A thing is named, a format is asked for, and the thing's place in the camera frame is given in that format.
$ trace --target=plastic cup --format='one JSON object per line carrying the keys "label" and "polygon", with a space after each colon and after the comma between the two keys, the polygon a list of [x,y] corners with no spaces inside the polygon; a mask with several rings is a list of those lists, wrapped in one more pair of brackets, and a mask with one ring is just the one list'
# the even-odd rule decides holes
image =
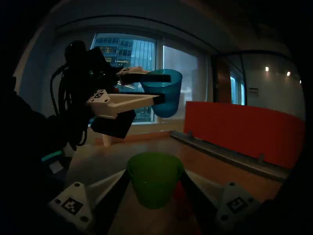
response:
{"label": "plastic cup", "polygon": [[183,172],[183,164],[170,154],[147,152],[133,156],[127,170],[138,202],[146,208],[165,206]]}
{"label": "plastic cup", "polygon": [[150,82],[145,81],[148,77],[143,77],[140,83],[145,92],[163,93],[165,96],[165,103],[152,106],[154,113],[162,118],[173,116],[178,110],[182,74],[172,69],[159,69],[147,74],[167,74],[171,76],[171,82]]}

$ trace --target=red partition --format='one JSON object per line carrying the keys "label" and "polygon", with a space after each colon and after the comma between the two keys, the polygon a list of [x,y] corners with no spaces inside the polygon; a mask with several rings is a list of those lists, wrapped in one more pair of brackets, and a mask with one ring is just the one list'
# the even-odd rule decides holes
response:
{"label": "red partition", "polygon": [[184,132],[221,147],[292,168],[303,147],[305,122],[266,108],[187,102]]}

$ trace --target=table surface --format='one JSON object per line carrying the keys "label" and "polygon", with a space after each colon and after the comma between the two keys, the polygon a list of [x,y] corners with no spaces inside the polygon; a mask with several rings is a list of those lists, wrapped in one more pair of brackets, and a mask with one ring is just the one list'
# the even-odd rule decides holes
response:
{"label": "table surface", "polygon": [[[125,169],[127,161],[142,152],[165,152],[178,157],[185,169],[196,174],[192,180],[200,185],[200,189],[213,195],[212,202],[217,201],[219,189],[231,181],[261,202],[273,198],[281,186],[279,182],[246,172],[170,137],[118,143],[109,148],[80,147],[73,156],[66,184],[79,181],[85,186],[91,185]],[[108,234],[195,234],[199,228],[194,216],[187,221],[178,220],[175,215],[177,206],[172,199],[158,210],[144,208],[129,183]]]}
{"label": "table surface", "polygon": [[182,161],[185,169],[217,184],[236,182],[260,202],[274,198],[281,186],[280,182],[222,162],[171,137],[118,143],[109,148],[93,145],[79,147],[68,170],[66,186],[75,181],[90,185],[107,178],[126,168],[127,161],[142,152],[173,154]]}

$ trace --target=robotic arm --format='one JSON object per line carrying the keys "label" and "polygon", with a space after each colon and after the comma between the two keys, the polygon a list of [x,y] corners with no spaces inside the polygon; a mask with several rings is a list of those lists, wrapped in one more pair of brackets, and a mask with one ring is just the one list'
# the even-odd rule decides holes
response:
{"label": "robotic arm", "polygon": [[[71,147],[84,145],[89,120],[95,132],[125,138],[134,118],[134,109],[163,103],[163,94],[117,93],[117,84],[145,81],[170,82],[169,75],[149,75],[142,67],[112,67],[99,48],[86,51],[82,41],[72,42],[65,50],[67,63],[51,78],[50,92],[56,116],[66,125]],[[58,106],[53,94],[53,80],[62,74]]]}

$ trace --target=green cup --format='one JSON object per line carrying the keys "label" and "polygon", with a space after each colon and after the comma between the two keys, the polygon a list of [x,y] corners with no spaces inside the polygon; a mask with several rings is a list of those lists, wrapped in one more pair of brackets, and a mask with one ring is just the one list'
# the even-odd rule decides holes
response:
{"label": "green cup", "polygon": [[146,208],[158,209],[171,199],[183,164],[173,155],[147,152],[133,156],[127,171],[138,202]]}

